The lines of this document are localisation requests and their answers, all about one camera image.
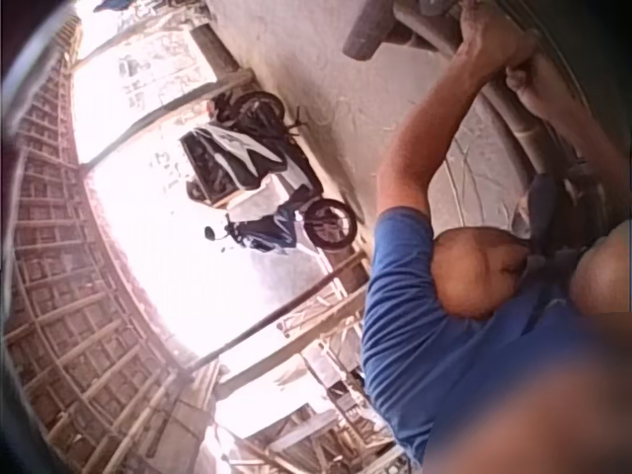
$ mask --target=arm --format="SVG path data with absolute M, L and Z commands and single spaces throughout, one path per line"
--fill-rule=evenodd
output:
M 377 175 L 378 213 L 405 205 L 430 217 L 431 179 L 486 79 L 472 56 L 459 50 L 412 112 L 382 162 Z
M 413 110 L 382 162 L 378 213 L 408 206 L 430 217 L 430 182 L 477 94 L 501 69 L 532 55 L 532 38 L 489 5 L 465 2 L 461 27 L 463 44 Z
M 553 62 L 535 54 L 521 69 L 508 70 L 508 85 L 534 115 L 551 123 L 592 165 L 615 210 L 629 217 L 630 160 L 614 146 L 589 111 L 576 101 Z

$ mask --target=wooden post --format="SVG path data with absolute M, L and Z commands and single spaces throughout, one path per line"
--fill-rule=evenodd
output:
M 147 422 L 149 422 L 149 419 L 153 415 L 154 411 L 160 406 L 162 399 L 165 398 L 165 396 L 167 395 L 167 391 L 169 390 L 169 388 L 171 388 L 171 386 L 177 379 L 178 374 L 172 373 L 167 377 L 167 379 L 158 389 L 158 391 L 156 391 L 152 399 L 149 401 L 149 405 L 145 407 L 136 422 L 129 429 L 129 433 L 127 433 L 127 436 L 118 445 L 117 450 L 112 455 L 110 461 L 108 462 L 108 465 L 103 471 L 104 474 L 114 474 L 115 472 L 117 472 L 119 465 L 122 463 L 127 453 L 133 447 L 136 437 L 140 434 L 145 425 L 147 425 Z
M 254 336 L 255 334 L 257 334 L 262 329 L 270 326 L 272 323 L 278 321 L 283 316 L 289 314 L 291 311 L 293 311 L 298 306 L 303 304 L 309 298 L 315 296 L 319 291 L 324 289 L 329 283 L 331 283 L 334 279 L 336 279 L 346 269 L 349 269 L 349 268 L 353 267 L 354 265 L 358 264 L 363 258 L 364 258 L 364 252 L 356 252 L 356 253 L 354 253 L 353 255 L 348 257 L 346 260 L 344 260 L 341 264 L 339 264 L 336 267 L 336 269 L 333 270 L 330 274 L 327 274 L 327 275 L 323 276 L 320 280 L 318 280 L 311 287 L 307 288 L 305 291 L 300 293 L 298 296 L 296 296 L 295 298 L 293 298 L 290 301 L 288 301 L 287 303 L 285 303 L 281 308 L 273 311 L 268 316 L 266 316 L 264 319 L 259 321 L 257 324 L 251 326 L 246 331 L 244 331 L 242 334 L 237 336 L 235 339 L 233 339 L 232 341 L 229 341 L 228 343 L 223 345 L 221 348 L 219 348 L 219 349 L 213 351 L 212 353 L 207 354 L 204 357 L 201 357 L 198 360 L 196 360 L 192 365 L 190 365 L 189 371 L 190 372 L 195 372 L 196 370 L 199 370 L 200 368 L 202 368 L 205 365 L 207 365 L 209 362 L 217 359 L 219 356 L 224 354 L 226 351 L 234 348 L 235 346 L 237 346 L 240 343 L 243 343 L 248 338 L 250 338 L 251 336 Z
M 217 79 L 239 69 L 239 64 L 217 37 L 210 24 L 206 23 L 191 30 L 191 38 L 196 42 Z
M 246 439 L 242 439 L 241 437 L 233 434 L 231 431 L 227 430 L 226 428 L 222 428 L 222 429 L 227 431 L 235 439 L 235 443 L 242 446 L 245 451 L 250 452 L 252 455 L 258 457 L 259 459 L 264 461 L 266 464 L 271 465 L 272 467 L 278 469 L 279 471 L 289 472 L 291 474 L 308 474 L 307 472 L 303 471 L 301 468 L 295 466 L 288 460 L 284 459 L 282 456 L 276 453 L 266 453 L 260 447 L 256 446 L 255 444 L 252 444 Z
M 164 9 L 161 15 L 156 15 L 152 17 L 147 17 L 139 22 L 131 25 L 129 28 L 123 30 L 116 36 L 108 39 L 103 44 L 97 46 L 94 50 L 92 50 L 86 57 L 83 59 L 79 59 L 72 65 L 72 71 L 77 72 L 83 66 L 88 64 L 88 62 L 93 59 L 99 57 L 104 52 L 112 49 L 113 47 L 120 46 L 125 44 L 130 40 L 139 40 L 142 37 L 147 37 L 149 35 L 153 35 L 159 31 L 166 31 L 164 26 L 173 19 L 176 15 L 188 10 L 190 7 L 180 7 L 175 10 Z
M 92 160 L 88 163 L 84 163 L 81 166 L 82 174 L 84 176 L 87 175 L 119 148 L 130 143 L 133 139 L 137 139 L 142 133 L 151 130 L 165 120 L 176 116 L 184 108 L 190 106 L 191 104 L 211 99 L 219 94 L 228 92 L 235 87 L 244 86 L 251 82 L 254 77 L 255 76 L 250 69 L 239 70 L 217 80 L 217 82 L 209 82 L 196 87 L 187 94 L 184 94 L 150 112 L 146 116 L 135 121 L 126 131 L 122 133 L 121 136 L 106 146 L 106 148 Z
M 354 313 L 362 308 L 365 296 L 366 284 L 349 295 L 347 299 L 325 311 L 322 315 L 321 322 L 301 333 L 290 343 L 262 358 L 245 370 L 224 380 L 222 383 L 219 383 L 215 389 L 217 399 L 222 400 L 228 397 L 235 390 L 256 380 L 264 373 L 269 372 L 292 356 L 300 353 L 323 334 L 335 329 L 344 319 L 353 316 Z

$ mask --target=tire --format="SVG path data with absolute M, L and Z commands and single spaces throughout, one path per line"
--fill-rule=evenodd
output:
M 322 219 L 321 212 L 326 209 L 335 209 L 345 215 L 349 222 L 347 234 L 338 241 L 330 241 L 318 233 L 318 221 Z M 305 233 L 309 240 L 316 246 L 324 250 L 342 250 L 349 247 L 357 235 L 357 220 L 354 210 L 339 200 L 321 198 L 310 204 L 303 216 Z
M 230 116 L 233 119 L 238 119 L 258 103 L 268 104 L 275 111 L 276 117 L 280 121 L 283 121 L 285 117 L 285 106 L 283 102 L 276 95 L 265 91 L 249 92 L 237 98 L 230 107 Z

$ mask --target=bamboo pole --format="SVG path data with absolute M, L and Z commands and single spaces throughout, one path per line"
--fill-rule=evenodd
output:
M 180 13 L 185 12 L 189 8 L 190 6 L 180 7 L 174 10 L 165 9 L 163 10 L 163 13 L 161 15 L 155 15 L 140 20 L 139 22 L 131 25 L 116 36 L 98 45 L 90 53 L 88 53 L 86 57 L 75 61 L 75 63 L 72 65 L 72 72 L 77 72 L 90 61 L 96 59 L 97 57 L 114 47 L 125 44 L 130 40 L 138 40 L 145 36 L 153 35 L 154 33 L 159 32 L 172 18 Z
M 298 296 L 292 298 L 290 301 L 285 303 L 281 308 L 276 309 L 275 311 L 270 313 L 268 316 L 266 316 L 264 319 L 262 319 L 261 321 L 259 321 L 256 324 L 254 324 L 253 326 L 248 328 L 246 331 L 244 331 L 242 334 L 237 336 L 235 339 L 233 339 L 232 341 L 229 341 L 228 343 L 224 344 L 221 348 L 216 349 L 215 351 L 211 352 L 210 354 L 207 354 L 204 357 L 201 357 L 198 360 L 196 360 L 194 363 L 192 363 L 188 367 L 188 371 L 189 372 L 195 372 L 196 370 L 199 370 L 200 368 L 202 368 L 205 365 L 207 365 L 209 362 L 217 359 L 219 356 L 224 354 L 226 351 L 234 348 L 235 346 L 237 346 L 240 343 L 243 343 L 248 338 L 250 338 L 251 336 L 254 336 L 255 334 L 257 334 L 262 329 L 270 326 L 272 323 L 278 321 L 283 316 L 289 314 L 290 312 L 295 310 L 298 306 L 300 306 L 305 301 L 307 301 L 309 298 L 315 296 L 319 291 L 324 289 L 329 283 L 331 283 L 334 279 L 339 277 L 342 272 L 344 272 L 345 270 L 357 265 L 363 258 L 364 258 L 364 252 L 362 252 L 362 251 L 355 252 L 353 255 L 351 255 L 346 260 L 344 260 L 342 263 L 340 263 L 331 273 L 323 276 L 320 280 L 318 280 L 316 283 L 314 283 L 311 287 L 307 288 L 305 291 L 300 293 Z
M 196 87 L 192 91 L 189 91 L 158 109 L 151 111 L 149 114 L 135 121 L 115 141 L 106 146 L 106 148 L 92 160 L 81 165 L 81 172 L 84 176 L 89 174 L 119 148 L 139 138 L 141 134 L 153 129 L 160 123 L 176 116 L 191 104 L 211 99 L 236 87 L 244 86 L 251 82 L 254 78 L 255 76 L 250 69 L 242 69 L 226 75 L 225 77 L 217 80 L 217 82 L 209 82 Z
M 219 383 L 215 388 L 215 396 L 217 399 L 222 400 L 228 397 L 234 391 L 256 380 L 292 356 L 300 353 L 324 334 L 334 330 L 344 319 L 353 316 L 354 313 L 362 308 L 365 296 L 366 284 L 349 295 L 347 299 L 327 309 L 322 315 L 322 321 L 318 324 L 307 329 L 274 353 Z
M 131 429 L 127 433 L 127 436 L 118 445 L 117 450 L 110 458 L 108 465 L 103 471 L 104 474 L 114 474 L 115 472 L 117 472 L 123 459 L 133 447 L 136 437 L 140 434 L 145 425 L 147 425 L 154 411 L 160 406 L 160 403 L 167 395 L 168 390 L 177 379 L 178 374 L 172 372 L 167 377 L 165 382 L 161 385 L 161 387 L 156 391 L 152 399 L 149 401 L 149 405 L 147 405 L 147 407 L 145 407 L 145 409 L 141 412 L 141 414 L 136 419 L 136 422 L 132 425 Z

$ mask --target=sleeve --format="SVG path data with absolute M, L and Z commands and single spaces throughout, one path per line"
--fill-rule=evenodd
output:
M 418 210 L 395 207 L 380 216 L 361 344 L 366 393 L 418 460 L 474 329 L 449 317 L 436 297 L 433 237 Z

